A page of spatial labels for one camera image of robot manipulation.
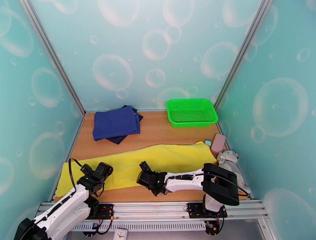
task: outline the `bubble wallpaper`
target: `bubble wallpaper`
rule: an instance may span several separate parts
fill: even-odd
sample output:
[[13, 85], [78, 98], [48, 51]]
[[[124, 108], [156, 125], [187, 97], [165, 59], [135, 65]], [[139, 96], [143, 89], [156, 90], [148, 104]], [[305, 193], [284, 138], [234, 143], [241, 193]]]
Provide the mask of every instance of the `bubble wallpaper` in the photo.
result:
[[47, 201], [82, 118], [19, 1], [0, 0], [0, 239]]
[[32, 0], [90, 112], [165, 109], [176, 98], [214, 102], [260, 2]]
[[316, 1], [275, 0], [218, 112], [280, 239], [316, 239]]

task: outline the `plush toy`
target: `plush toy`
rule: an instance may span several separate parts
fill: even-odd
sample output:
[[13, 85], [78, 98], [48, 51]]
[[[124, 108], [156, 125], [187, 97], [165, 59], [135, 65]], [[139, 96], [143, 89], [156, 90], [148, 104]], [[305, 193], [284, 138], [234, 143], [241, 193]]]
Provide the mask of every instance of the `plush toy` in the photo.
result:
[[237, 176], [237, 185], [243, 188], [247, 193], [251, 193], [251, 189], [245, 186], [245, 180], [237, 167], [238, 154], [234, 151], [221, 151], [217, 156], [217, 162], [220, 167], [234, 172]]

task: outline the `navy blue fabric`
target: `navy blue fabric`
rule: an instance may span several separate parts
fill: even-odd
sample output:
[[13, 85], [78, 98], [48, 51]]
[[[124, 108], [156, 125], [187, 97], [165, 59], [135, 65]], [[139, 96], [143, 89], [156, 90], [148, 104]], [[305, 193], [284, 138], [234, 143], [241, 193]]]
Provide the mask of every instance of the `navy blue fabric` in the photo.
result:
[[[133, 111], [134, 111], [134, 113], [137, 113], [137, 109], [135, 109], [135, 108], [132, 108], [133, 109]], [[142, 116], [142, 115], [140, 115], [140, 114], [138, 114], [138, 118], [139, 118], [139, 121], [141, 121], [144, 117]], [[109, 137], [109, 138], [107, 138], [107, 140], [109, 140], [109, 141], [111, 141], [111, 142], [113, 142], [113, 143], [116, 143], [116, 144], [120, 144], [125, 138], [127, 137], [127, 135], [125, 135], [125, 136], [119, 136], [119, 137]]]
[[94, 115], [93, 138], [95, 141], [110, 137], [140, 133], [139, 115], [131, 106]]

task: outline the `small teal object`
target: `small teal object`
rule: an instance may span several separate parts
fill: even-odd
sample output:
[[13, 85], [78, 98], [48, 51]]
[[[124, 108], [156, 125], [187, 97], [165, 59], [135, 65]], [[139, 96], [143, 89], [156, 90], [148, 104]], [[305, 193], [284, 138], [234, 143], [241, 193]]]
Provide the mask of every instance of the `small teal object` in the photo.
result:
[[211, 145], [212, 145], [212, 140], [206, 139], [206, 140], [204, 141], [204, 143], [205, 143], [206, 145], [211, 146]]
[[207, 99], [174, 99], [166, 105], [174, 128], [208, 127], [218, 121], [214, 106]]

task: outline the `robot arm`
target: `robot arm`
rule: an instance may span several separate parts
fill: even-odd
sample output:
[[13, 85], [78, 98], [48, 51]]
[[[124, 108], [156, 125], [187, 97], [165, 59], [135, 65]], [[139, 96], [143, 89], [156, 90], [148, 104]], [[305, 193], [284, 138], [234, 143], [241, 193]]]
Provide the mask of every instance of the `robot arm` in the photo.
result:
[[146, 162], [140, 164], [137, 183], [145, 186], [157, 196], [170, 192], [195, 189], [206, 193], [203, 203], [205, 212], [216, 216], [224, 204], [239, 205], [236, 174], [211, 163], [193, 172], [155, 172]]
[[92, 197], [103, 188], [113, 168], [99, 163], [94, 171], [84, 164], [84, 176], [56, 204], [33, 220], [26, 218], [18, 226], [14, 240], [59, 240], [77, 223], [98, 212], [99, 201]]

